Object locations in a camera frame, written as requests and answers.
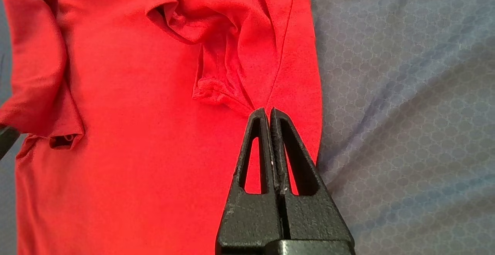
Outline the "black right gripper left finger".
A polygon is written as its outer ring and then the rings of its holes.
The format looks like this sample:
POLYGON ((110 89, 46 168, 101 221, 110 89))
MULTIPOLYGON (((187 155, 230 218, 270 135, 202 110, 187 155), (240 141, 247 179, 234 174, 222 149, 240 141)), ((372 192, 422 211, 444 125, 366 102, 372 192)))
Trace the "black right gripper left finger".
POLYGON ((216 249, 263 250, 267 244, 281 239, 273 160, 269 120, 265 109, 260 108, 249 117, 216 235, 216 249), (255 139, 258 139, 260 194, 250 194, 245 190, 255 139))

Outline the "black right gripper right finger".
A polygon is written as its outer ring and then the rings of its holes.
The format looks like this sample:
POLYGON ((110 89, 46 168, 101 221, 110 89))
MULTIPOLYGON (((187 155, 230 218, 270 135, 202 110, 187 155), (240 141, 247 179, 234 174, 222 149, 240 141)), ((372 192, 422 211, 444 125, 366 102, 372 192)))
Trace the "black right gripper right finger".
POLYGON ((353 241, 288 114, 273 108, 270 132, 283 233, 291 240, 353 241))

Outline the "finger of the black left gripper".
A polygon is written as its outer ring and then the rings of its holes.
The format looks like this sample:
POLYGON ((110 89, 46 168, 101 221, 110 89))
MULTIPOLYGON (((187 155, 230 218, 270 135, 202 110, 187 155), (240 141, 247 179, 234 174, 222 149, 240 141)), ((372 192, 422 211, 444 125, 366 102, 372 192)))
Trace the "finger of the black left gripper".
POLYGON ((13 127, 0 127, 0 160, 9 152, 19 136, 20 133, 13 127))

